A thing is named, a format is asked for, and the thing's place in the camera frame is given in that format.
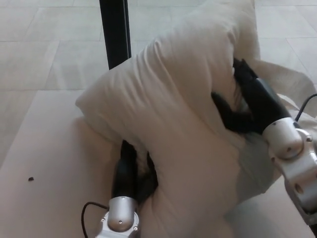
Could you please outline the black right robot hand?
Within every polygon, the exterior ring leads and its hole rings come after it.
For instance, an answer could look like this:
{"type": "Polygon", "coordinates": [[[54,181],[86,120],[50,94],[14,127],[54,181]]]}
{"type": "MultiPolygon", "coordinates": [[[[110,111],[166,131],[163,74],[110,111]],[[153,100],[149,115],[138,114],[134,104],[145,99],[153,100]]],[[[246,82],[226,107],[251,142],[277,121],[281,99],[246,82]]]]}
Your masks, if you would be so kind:
{"type": "Polygon", "coordinates": [[[226,129],[236,133],[262,134],[272,123],[291,117],[280,97],[249,67],[245,60],[234,59],[234,78],[240,87],[249,112],[233,111],[216,92],[211,93],[226,129]]]}

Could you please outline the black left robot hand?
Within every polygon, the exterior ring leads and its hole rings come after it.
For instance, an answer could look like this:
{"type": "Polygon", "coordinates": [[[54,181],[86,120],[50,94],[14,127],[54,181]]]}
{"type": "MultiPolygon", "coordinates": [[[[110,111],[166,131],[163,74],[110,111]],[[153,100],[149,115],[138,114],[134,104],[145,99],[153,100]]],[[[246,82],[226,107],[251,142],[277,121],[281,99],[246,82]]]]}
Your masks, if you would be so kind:
{"type": "Polygon", "coordinates": [[[157,172],[150,154],[147,154],[147,166],[149,171],[139,176],[137,152],[133,145],[125,140],[122,141],[120,159],[113,177],[111,197],[130,197],[139,205],[145,202],[158,187],[157,172]]]}

